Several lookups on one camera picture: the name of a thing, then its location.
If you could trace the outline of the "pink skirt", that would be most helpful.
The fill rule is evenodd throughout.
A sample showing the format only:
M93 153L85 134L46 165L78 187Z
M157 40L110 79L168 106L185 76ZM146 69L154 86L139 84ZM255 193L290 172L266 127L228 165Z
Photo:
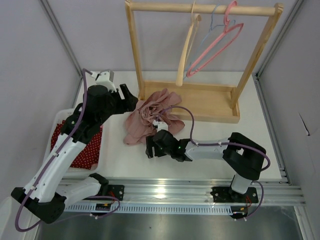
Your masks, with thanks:
M154 135L157 131L153 127L153 122L159 120L168 125L168 131L171 134L179 133L185 123L177 116L171 114L171 110L164 109L176 106L182 102L182 98L175 92L169 92L164 88L156 91L146 100L139 100L135 110L127 117L124 126L127 135L123 142L127 145L144 144L146 137Z

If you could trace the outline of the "beige plastic hanger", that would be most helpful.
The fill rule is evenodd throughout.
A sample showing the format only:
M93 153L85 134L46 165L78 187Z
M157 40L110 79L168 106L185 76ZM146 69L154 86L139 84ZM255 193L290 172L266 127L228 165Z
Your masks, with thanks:
M191 17L190 17L190 26L188 33L184 42L184 46L181 52L180 61L177 69L175 85L181 87L183 85L184 72L188 63L190 52L192 50L195 36L198 31L199 23L202 20L202 17L198 13L194 13L196 1L193 2L191 7Z

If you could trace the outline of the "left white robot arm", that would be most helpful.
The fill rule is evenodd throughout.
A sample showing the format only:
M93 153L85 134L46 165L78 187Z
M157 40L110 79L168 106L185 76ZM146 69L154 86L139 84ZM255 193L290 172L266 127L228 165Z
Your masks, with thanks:
M55 222L66 207L78 201L108 198L109 181L98 173L65 189L59 184L102 125L113 115L132 112L137 102L126 84L115 90L101 84L86 87L83 102L66 118L47 160L33 179L24 187L15 187L11 196L46 224Z

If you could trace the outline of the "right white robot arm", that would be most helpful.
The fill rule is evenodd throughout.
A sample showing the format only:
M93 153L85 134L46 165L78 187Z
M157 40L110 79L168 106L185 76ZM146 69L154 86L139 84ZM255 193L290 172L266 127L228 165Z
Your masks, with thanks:
M211 194L218 203L245 203L256 190L251 183L259 180L262 171L271 162L266 150L239 132L229 138L216 141L176 139L169 131L160 130L146 138L148 158L169 156L178 162L221 160L226 162L235 175L229 187L213 187Z

